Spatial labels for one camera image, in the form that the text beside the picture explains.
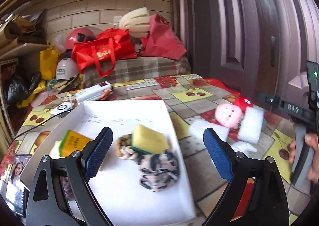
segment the electrical outlet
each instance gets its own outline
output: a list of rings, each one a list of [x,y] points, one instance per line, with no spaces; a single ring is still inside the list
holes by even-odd
[[[114,16],[113,17],[113,25],[119,25],[121,19],[122,19],[122,16]]]

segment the white box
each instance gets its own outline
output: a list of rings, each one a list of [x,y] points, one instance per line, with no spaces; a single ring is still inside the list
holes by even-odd
[[[161,192],[152,192],[139,185],[138,165],[119,159],[113,146],[118,137],[132,133],[143,124],[163,133],[179,162],[180,178]],[[48,155],[55,141],[71,129],[94,139],[103,127],[113,131],[113,143],[96,177],[89,181],[98,203],[116,226],[161,226],[189,222],[196,216],[192,193],[175,130],[162,100],[97,101],[77,106],[54,129],[32,156],[20,180],[28,189],[41,158]],[[75,201],[70,202],[75,217],[81,214]]]

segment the black plastic bag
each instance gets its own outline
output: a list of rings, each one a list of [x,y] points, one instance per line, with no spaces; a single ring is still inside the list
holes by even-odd
[[[7,103],[16,104],[26,100],[34,89],[38,87],[40,80],[40,72],[34,74],[30,81],[25,71],[22,68],[17,68],[10,79]]]
[[[41,72],[38,72],[32,76],[31,84],[29,88],[29,94],[31,94],[38,87],[40,80],[41,80]]]

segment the hand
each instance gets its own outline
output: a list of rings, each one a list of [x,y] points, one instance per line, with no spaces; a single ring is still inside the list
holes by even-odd
[[[318,135],[316,134],[306,134],[305,142],[308,146],[312,147],[315,151],[314,159],[312,161],[312,166],[308,172],[307,178],[312,180],[315,184],[319,181],[319,144]],[[290,158],[289,162],[292,164],[296,156],[296,140],[294,139],[290,143]]]

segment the red plastic bag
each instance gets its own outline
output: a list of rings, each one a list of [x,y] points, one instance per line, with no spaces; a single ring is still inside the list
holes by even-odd
[[[140,40],[144,46],[141,56],[179,60],[186,53],[184,45],[169,26],[169,22],[160,15],[150,17],[150,35]]]
[[[99,75],[106,77],[114,70],[117,59],[137,57],[128,30],[110,28],[96,38],[94,41],[74,44],[71,58],[82,73],[86,67],[95,64]],[[112,61],[111,69],[102,72],[100,61]]]

